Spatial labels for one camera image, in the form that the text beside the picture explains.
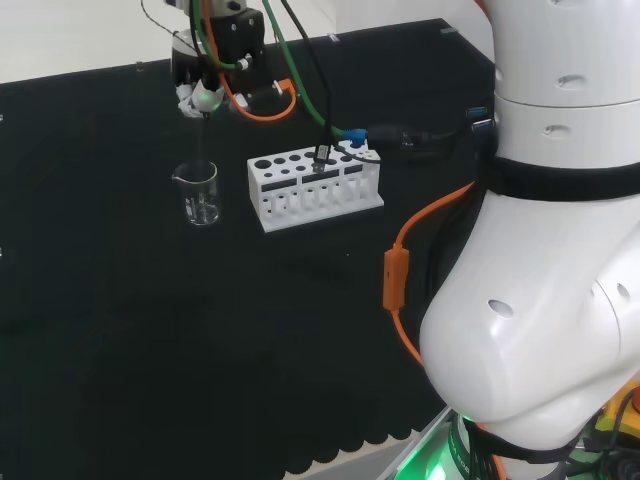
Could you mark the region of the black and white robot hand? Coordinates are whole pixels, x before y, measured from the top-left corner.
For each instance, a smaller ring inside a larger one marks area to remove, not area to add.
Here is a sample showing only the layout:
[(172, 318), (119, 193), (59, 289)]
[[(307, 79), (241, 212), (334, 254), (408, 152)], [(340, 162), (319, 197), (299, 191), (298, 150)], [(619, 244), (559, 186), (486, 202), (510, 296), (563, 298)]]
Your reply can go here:
[(225, 92), (216, 71), (195, 53), (173, 49), (171, 74), (178, 97), (178, 108), (185, 117), (205, 118), (223, 103)]

